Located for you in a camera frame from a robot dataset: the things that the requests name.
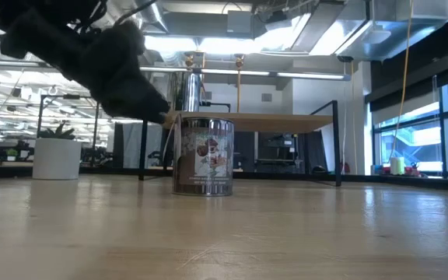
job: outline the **wooden tabletop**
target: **wooden tabletop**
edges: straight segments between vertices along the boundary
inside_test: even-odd
[[[230,120],[235,131],[308,133],[333,121],[332,116],[182,112],[183,117],[215,117]]]

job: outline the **floor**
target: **floor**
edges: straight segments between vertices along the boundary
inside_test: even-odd
[[[448,191],[237,180],[0,180],[0,279],[448,279]]]

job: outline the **paint can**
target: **paint can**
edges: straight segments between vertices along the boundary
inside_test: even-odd
[[[234,123],[187,117],[174,141],[173,193],[198,196],[233,194]]]

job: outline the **metal cylinder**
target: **metal cylinder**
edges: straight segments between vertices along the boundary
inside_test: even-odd
[[[192,72],[170,74],[168,100],[171,110],[198,112],[200,92],[201,75]]]
[[[198,196],[233,194],[234,124],[188,117],[182,120],[179,159],[175,160],[173,193]]]

